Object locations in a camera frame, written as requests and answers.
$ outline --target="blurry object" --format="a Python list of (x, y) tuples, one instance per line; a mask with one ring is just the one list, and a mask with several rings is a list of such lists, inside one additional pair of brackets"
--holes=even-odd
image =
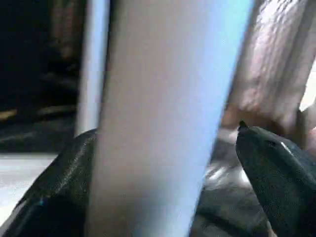
[(63, 113), (63, 112), (74, 112), (76, 111), (76, 105), (57, 105), (57, 106), (50, 106), (41, 108), (37, 115), (40, 116), (46, 116), (46, 115), (52, 115), (56, 113)]
[(42, 79), (58, 89), (77, 93), (86, 0), (52, 0), (51, 4), (51, 38)]
[[(26, 191), (0, 227), (0, 236), (83, 236), (95, 138), (96, 131), (92, 130), (69, 144)], [(23, 167), (16, 167), (22, 169), (20, 176), (5, 176), (9, 181), (13, 177), (20, 181), (23, 177), (23, 187), (17, 187), (15, 195), (10, 193), (10, 187), (3, 189), (3, 193), (17, 201), (29, 181), (34, 180), (34, 173), (50, 161), (26, 160), (23, 164), (34, 165), (27, 179), (23, 170), (30, 170)], [(10, 201), (5, 207), (11, 208), (13, 204)], [(216, 142), (190, 236), (268, 236), (267, 218), (237, 160), (233, 144)]]
[(316, 54), (316, 1), (258, 0), (229, 105), (263, 114), (287, 133)]
[(106, 70), (109, 20), (110, 0), (90, 0), (85, 21), (76, 135), (95, 129), (99, 124)]
[(15, 116), (17, 114), (17, 110), (8, 110), (8, 111), (1, 111), (0, 112), (0, 120), (7, 120), (8, 118)]
[(64, 61), (81, 57), (86, 0), (53, 0), (52, 46)]
[(234, 144), (216, 141), (197, 214), (209, 223), (207, 236), (216, 236), (211, 228), (214, 224), (232, 236), (268, 235), (267, 217), (237, 159)]

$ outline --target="white surface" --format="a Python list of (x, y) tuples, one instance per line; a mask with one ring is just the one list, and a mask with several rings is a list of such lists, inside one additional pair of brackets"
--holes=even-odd
[(121, 0), (88, 235), (184, 237), (252, 0)]
[(310, 75), (306, 83), (306, 90), (300, 104), (300, 111), (304, 111), (311, 106), (316, 99), (316, 60), (313, 63)]
[(0, 226), (55, 157), (52, 154), (0, 154)]
[(87, 2), (76, 135), (98, 126), (108, 41), (110, 1)]

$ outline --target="white cylindrical object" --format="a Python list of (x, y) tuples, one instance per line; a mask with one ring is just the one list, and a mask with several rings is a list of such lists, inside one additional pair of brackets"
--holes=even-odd
[(121, 0), (87, 236), (184, 237), (252, 0)]
[(88, 1), (76, 135), (98, 126), (108, 40), (109, 13), (109, 0)]

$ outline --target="shiny black surface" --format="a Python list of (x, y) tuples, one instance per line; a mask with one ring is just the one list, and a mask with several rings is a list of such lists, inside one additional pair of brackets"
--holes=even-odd
[(18, 205), (29, 199), (63, 196), (85, 210), (95, 139), (95, 130), (78, 136), (36, 179)]
[(27, 200), (8, 220), (2, 237), (83, 237), (84, 211), (64, 196)]
[(239, 130), (238, 158), (278, 237), (316, 236), (316, 164), (291, 141)]
[(235, 146), (217, 140), (197, 213), (235, 236), (267, 236), (267, 218), (237, 159)]

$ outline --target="white tube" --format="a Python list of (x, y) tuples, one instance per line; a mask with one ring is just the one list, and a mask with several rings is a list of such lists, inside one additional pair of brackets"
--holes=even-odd
[(98, 126), (109, 27), (109, 0), (88, 0), (76, 135)]
[(187, 235), (252, 0), (121, 0), (87, 236)]

